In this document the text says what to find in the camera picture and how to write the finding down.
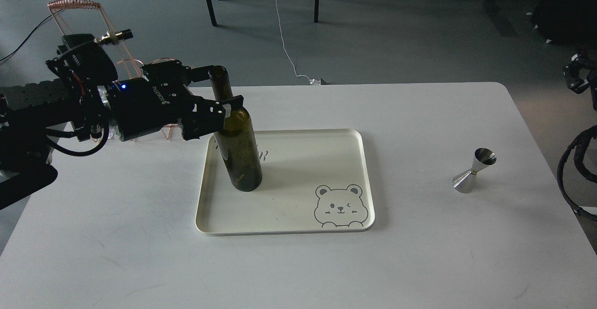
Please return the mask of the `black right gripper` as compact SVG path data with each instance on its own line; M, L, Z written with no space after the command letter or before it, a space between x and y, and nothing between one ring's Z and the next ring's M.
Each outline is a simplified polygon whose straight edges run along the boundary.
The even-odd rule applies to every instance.
M116 81L106 87L111 126L121 141L159 132L181 119L184 140L194 140L224 129L232 112L243 108L243 96L207 100L193 96L188 85L212 81L229 86L224 66L183 66L179 60L146 64L141 77Z

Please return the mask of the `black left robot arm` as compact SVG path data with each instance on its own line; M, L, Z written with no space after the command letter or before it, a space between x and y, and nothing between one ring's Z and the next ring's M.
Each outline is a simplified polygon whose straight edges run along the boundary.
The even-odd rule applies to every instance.
M49 186L58 172L51 164L54 150L84 157L106 145L109 111L98 88L118 75L104 45L133 37L130 29L62 37L56 57L47 60L52 81L4 86L1 89L2 209Z

